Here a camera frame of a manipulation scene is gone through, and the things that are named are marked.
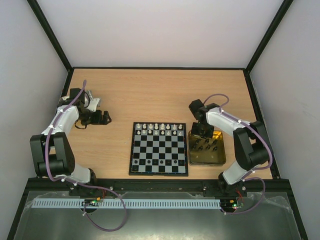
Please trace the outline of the dark floral metal tin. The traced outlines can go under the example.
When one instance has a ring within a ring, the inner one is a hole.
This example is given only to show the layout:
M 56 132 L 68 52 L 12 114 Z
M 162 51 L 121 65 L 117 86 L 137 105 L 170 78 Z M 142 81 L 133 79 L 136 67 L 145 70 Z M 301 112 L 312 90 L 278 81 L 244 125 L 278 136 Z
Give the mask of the dark floral metal tin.
M 227 161 L 223 133 L 214 131 L 212 138 L 202 138 L 189 131 L 188 160 L 192 166 L 223 166 Z

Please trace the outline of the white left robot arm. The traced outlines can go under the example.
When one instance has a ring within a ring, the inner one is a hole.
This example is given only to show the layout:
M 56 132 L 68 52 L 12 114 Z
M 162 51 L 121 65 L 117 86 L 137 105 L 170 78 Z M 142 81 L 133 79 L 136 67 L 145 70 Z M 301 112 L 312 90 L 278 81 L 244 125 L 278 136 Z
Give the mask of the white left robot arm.
M 97 182 L 90 168 L 76 163 L 68 141 L 72 128 L 85 130 L 89 125 L 108 125 L 112 119 L 108 111 L 99 109 L 101 99 L 93 97 L 92 91 L 72 88 L 63 96 L 49 126 L 30 138 L 33 165 L 37 177 L 55 181 L 70 181 L 74 185 Z

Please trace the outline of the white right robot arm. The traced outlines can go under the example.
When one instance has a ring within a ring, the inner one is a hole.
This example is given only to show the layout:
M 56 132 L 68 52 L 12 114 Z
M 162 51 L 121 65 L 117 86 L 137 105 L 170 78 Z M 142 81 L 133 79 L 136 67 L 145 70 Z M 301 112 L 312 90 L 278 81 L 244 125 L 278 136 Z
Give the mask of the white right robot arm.
M 215 127 L 233 138 L 235 160 L 218 176 L 218 191 L 229 196 L 239 182 L 255 171 L 265 170 L 273 164 L 273 152 L 267 130 L 260 121 L 241 120 L 222 109 L 221 105 L 205 105 L 200 99 L 188 106 L 196 122 L 191 135 L 208 140 L 214 136 Z

